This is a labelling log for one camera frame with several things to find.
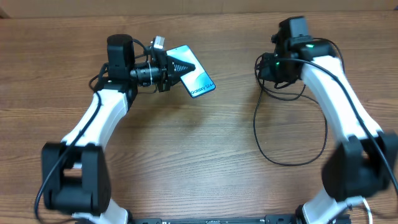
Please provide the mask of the blue Galaxy smartphone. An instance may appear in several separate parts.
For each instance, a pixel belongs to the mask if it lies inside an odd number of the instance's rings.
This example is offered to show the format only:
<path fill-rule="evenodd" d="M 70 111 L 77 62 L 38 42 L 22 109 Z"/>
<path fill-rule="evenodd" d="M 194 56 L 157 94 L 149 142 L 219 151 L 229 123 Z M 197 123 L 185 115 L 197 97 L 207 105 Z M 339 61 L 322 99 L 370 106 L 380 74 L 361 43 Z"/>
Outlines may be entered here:
<path fill-rule="evenodd" d="M 215 90 L 216 85 L 189 46 L 181 45 L 170 49 L 167 51 L 167 55 L 196 66 L 195 71 L 180 77 L 181 82 L 192 98 L 197 98 Z"/>

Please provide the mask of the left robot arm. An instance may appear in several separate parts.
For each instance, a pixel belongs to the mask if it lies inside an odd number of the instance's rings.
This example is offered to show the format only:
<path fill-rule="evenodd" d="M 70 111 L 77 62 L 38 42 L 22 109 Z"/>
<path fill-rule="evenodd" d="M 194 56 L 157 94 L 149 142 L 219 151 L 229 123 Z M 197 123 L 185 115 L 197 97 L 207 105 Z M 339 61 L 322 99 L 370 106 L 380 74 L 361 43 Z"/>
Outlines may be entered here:
<path fill-rule="evenodd" d="M 49 210 L 71 214 L 75 223 L 134 223 L 129 210 L 111 198 L 111 183 L 104 150 L 120 120 L 127 114 L 140 86 L 155 85 L 159 92 L 178 82 L 189 86 L 201 67 L 186 45 L 164 50 L 164 38 L 154 37 L 143 46 L 145 61 L 136 63 L 134 44 L 128 34 L 107 38 L 108 62 L 89 82 L 91 105 L 75 128 L 59 143 L 42 148 L 42 185 L 34 202 Z"/>

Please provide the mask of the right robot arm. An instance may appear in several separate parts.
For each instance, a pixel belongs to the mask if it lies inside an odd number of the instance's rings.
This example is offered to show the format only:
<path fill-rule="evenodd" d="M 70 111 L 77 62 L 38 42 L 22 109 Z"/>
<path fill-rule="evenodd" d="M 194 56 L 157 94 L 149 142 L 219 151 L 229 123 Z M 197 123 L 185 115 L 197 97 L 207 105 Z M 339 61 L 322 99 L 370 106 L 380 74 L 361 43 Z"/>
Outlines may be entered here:
<path fill-rule="evenodd" d="M 261 93 L 294 101 L 303 93 L 284 88 L 303 81 L 312 101 L 321 108 L 326 131 L 332 131 L 336 149 L 322 169 L 323 187 L 293 214 L 266 215 L 266 223 L 349 223 L 348 209 L 366 205 L 367 198 L 396 186 L 397 135 L 385 133 L 367 113 L 345 76 L 337 45 L 314 38 L 304 17 L 279 24 L 271 38 L 275 49 L 260 55 L 254 74 Z"/>

